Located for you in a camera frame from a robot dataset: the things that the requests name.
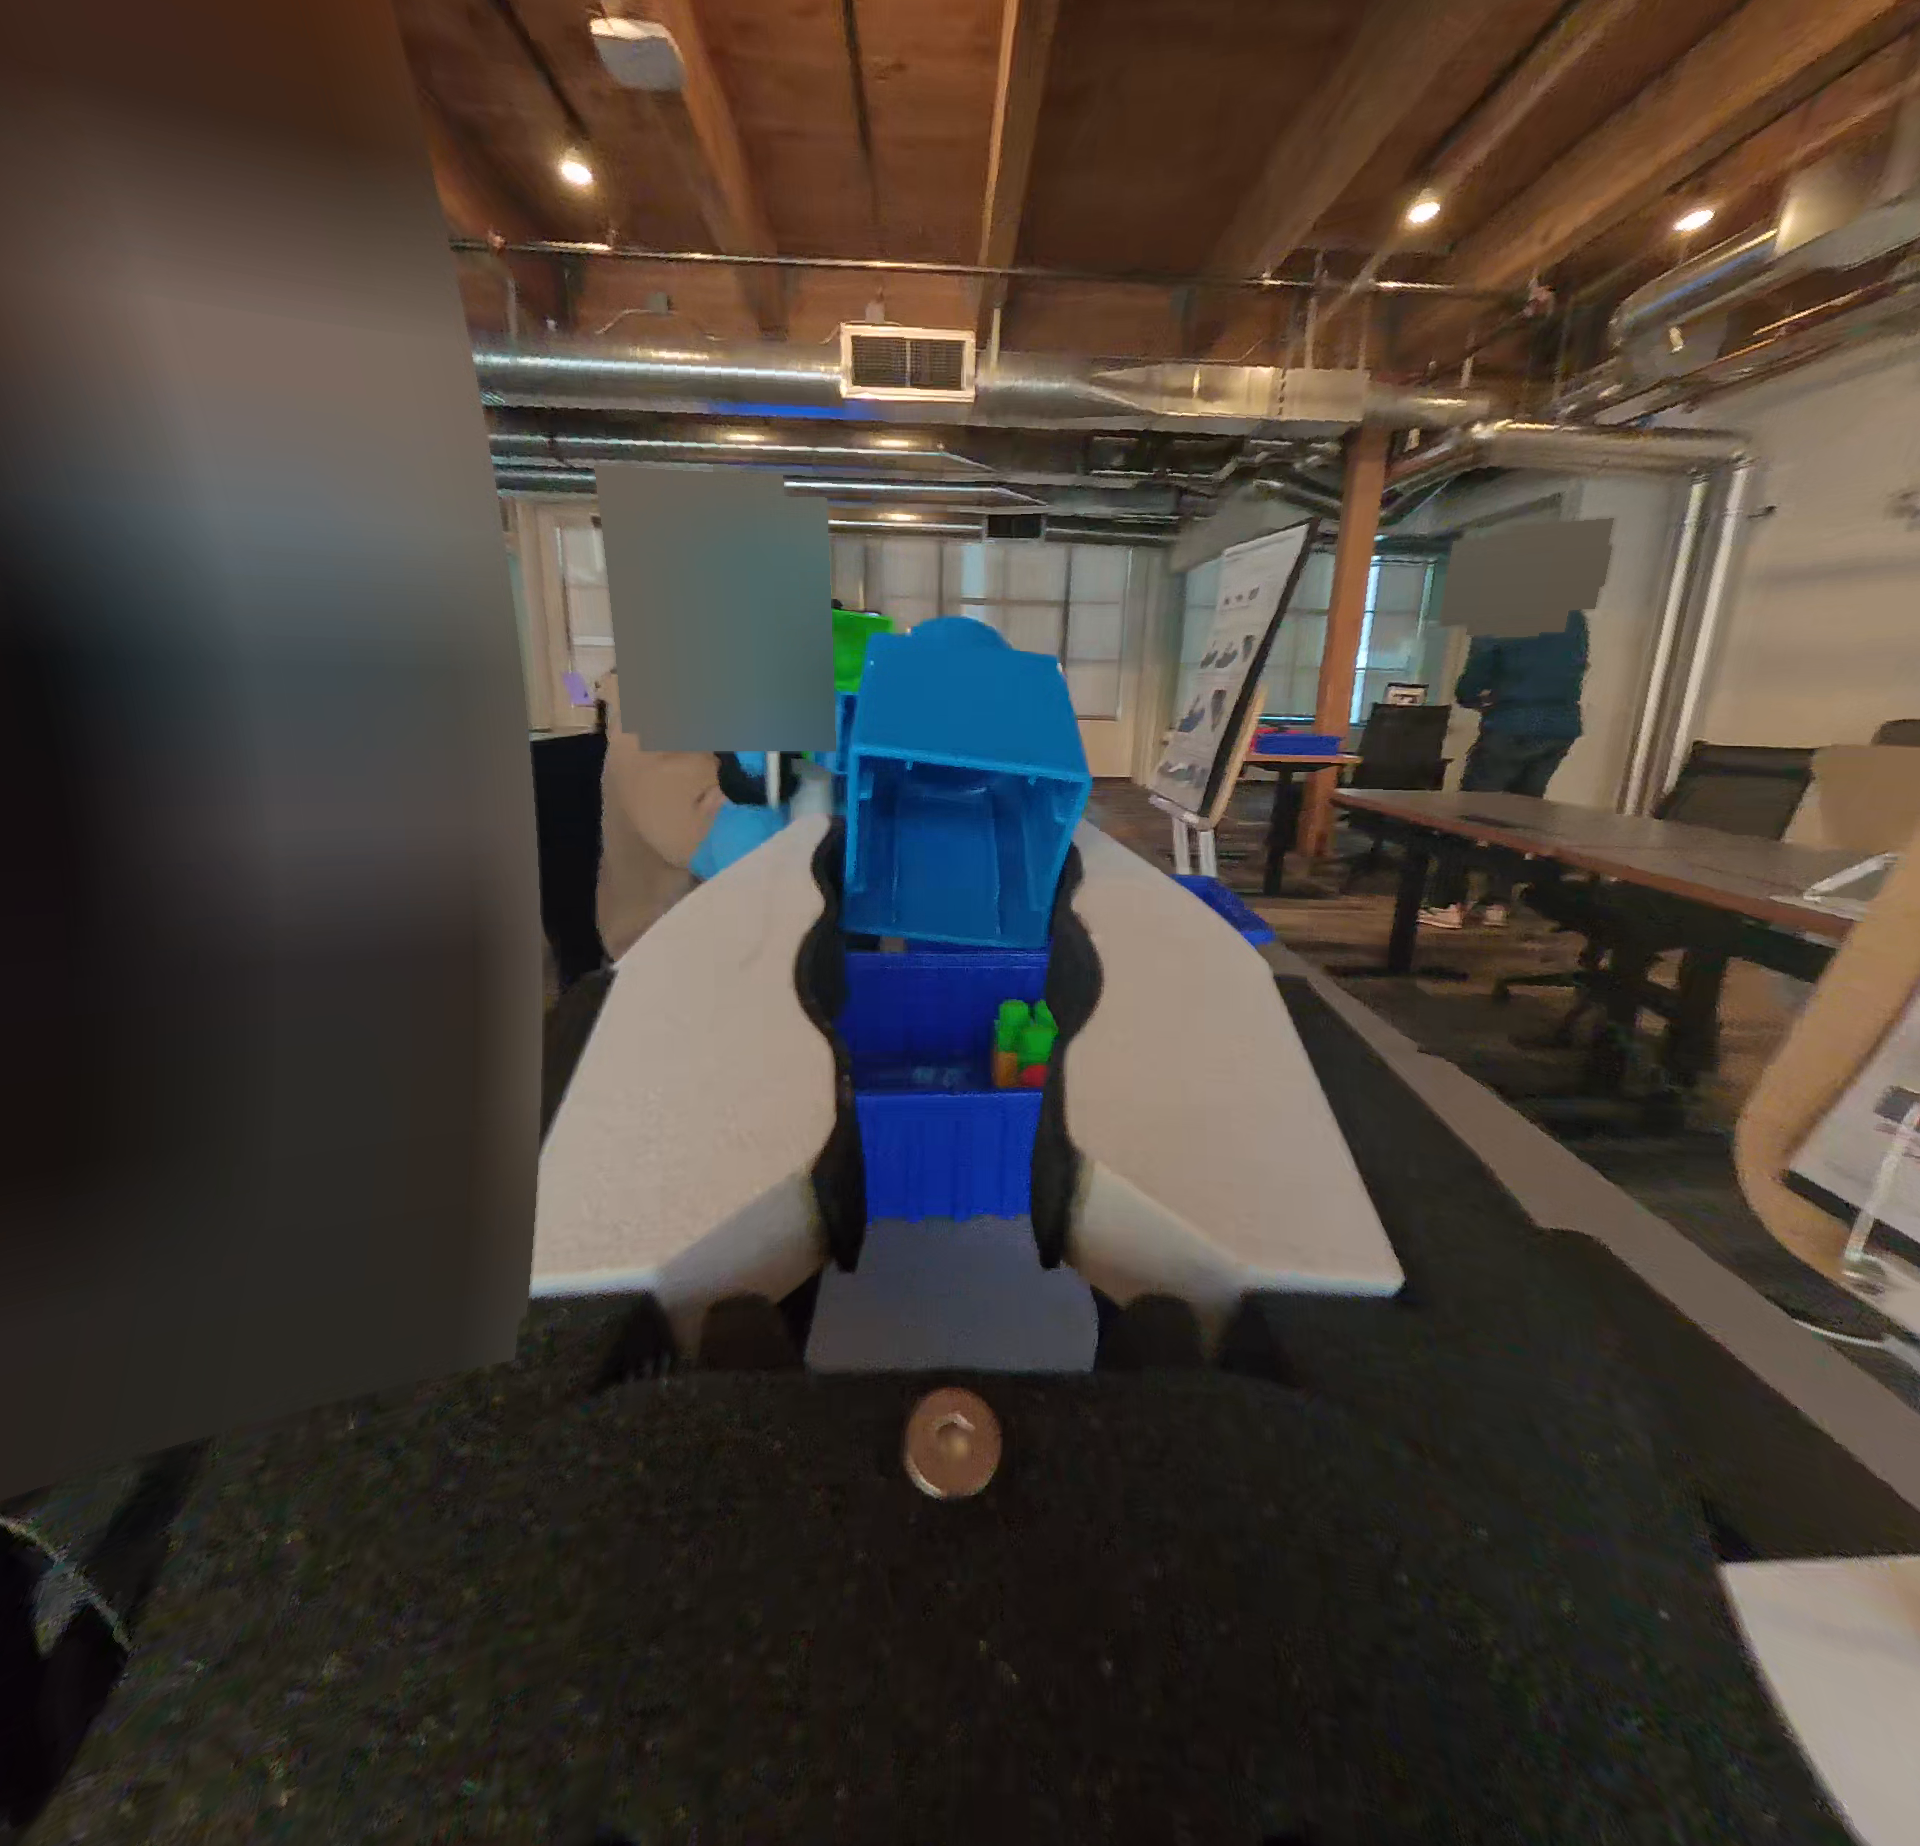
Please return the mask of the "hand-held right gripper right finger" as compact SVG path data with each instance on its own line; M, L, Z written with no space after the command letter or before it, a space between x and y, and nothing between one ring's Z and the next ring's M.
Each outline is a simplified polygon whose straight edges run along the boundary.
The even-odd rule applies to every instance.
M1042 1265L1116 1306L1188 1306L1206 1354L1257 1296L1403 1296L1271 965L1094 828L1072 837L1045 1000Z

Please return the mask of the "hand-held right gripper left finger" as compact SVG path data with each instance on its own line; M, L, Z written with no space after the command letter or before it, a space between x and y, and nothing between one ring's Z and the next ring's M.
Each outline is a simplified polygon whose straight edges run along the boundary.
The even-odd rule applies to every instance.
M650 1298L680 1343L868 1244L837 1020L842 823L794 822L612 970L539 1151L532 1301Z

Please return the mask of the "light blue plastic bin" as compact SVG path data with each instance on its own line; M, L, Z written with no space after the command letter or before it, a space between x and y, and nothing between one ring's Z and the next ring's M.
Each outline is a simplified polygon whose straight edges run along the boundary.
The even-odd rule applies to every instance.
M879 633L844 752L844 929L1042 947L1088 798L1055 659L968 618Z

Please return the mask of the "black office chair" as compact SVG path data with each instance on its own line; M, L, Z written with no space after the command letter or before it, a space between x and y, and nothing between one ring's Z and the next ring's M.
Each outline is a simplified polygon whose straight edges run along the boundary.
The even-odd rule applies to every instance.
M1375 705L1348 792L1440 792L1451 773L1453 705Z
M1807 796L1810 752L1696 744L1654 816L1780 843ZM1627 1088L1639 1016L1666 1020L1654 1085L1690 1091L1719 1067L1722 994L1737 920L1719 907L1663 898L1632 882L1574 882L1557 922L1585 937L1585 1000L1596 1029L1585 1072L1600 1096Z

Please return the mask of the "instruction sign on stand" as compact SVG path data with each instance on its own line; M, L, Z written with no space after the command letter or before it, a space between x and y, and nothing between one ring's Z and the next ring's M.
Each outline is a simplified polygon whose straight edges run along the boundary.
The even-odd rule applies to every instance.
M1319 547L1319 518L1232 547L1202 655L1146 783L1168 816L1174 874L1217 881L1217 831L1254 749L1265 663Z

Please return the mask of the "wooden office desk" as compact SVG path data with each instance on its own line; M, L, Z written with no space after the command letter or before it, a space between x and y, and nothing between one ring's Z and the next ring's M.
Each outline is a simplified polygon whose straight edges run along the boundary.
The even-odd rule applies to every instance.
M1856 864L1835 852L1522 796L1335 789L1332 803L1403 854L1381 980L1448 977L1419 961L1419 911L1440 858L1472 869L1580 874L1701 907L1711 947L1797 980L1814 980L1857 928L1857 914L1807 898Z

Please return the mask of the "white air vent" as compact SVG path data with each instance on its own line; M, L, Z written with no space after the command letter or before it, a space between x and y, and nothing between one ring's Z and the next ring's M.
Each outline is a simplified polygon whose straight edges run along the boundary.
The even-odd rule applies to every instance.
M839 328L839 391L847 403L969 406L976 335L847 322Z

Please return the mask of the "white ceiling device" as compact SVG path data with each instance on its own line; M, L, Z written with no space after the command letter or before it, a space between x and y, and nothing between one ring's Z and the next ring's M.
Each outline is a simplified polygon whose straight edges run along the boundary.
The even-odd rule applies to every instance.
M591 49L608 78L635 95L682 95L685 58L670 30L652 18L589 18Z

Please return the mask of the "silver ventilation duct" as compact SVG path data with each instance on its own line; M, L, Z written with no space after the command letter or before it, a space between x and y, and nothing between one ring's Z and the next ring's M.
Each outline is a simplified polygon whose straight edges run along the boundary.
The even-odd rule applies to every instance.
M1306 439L1358 424L1457 432L1504 418L1486 393L1403 388L1370 370L1220 362L1094 362L976 354L969 406L847 403L839 343L828 350L598 347L476 340L472 354L493 408L728 416L859 424L991 424L1012 432L1197 432Z
M1608 354L1654 357L1694 322L1913 243L1917 152L1831 152L1788 177L1774 224L1696 257L1621 301L1608 320Z

